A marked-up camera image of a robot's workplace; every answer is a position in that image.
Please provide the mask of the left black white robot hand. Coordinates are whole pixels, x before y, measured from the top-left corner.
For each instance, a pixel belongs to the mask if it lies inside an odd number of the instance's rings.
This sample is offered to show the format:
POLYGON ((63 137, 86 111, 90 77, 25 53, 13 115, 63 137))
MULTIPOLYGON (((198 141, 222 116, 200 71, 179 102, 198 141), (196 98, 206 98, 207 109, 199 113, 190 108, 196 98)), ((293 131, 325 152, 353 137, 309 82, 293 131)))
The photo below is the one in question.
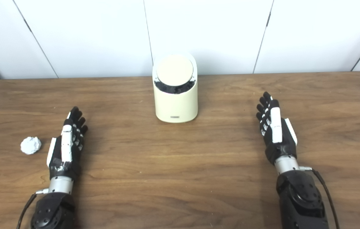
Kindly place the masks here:
POLYGON ((62 125, 61 134, 53 138, 47 156, 49 178, 68 177, 75 181, 82 171, 81 155, 88 130, 82 111, 74 106, 62 125))

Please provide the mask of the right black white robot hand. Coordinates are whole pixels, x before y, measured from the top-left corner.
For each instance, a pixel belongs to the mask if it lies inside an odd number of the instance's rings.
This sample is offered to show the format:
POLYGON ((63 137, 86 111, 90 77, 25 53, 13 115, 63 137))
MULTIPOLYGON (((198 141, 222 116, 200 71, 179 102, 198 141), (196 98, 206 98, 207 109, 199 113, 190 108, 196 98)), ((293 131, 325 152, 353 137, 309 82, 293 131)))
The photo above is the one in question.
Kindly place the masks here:
POLYGON ((256 108, 267 160, 274 164, 282 156, 297 158, 296 134, 290 121, 281 116, 279 101, 265 91, 256 108))

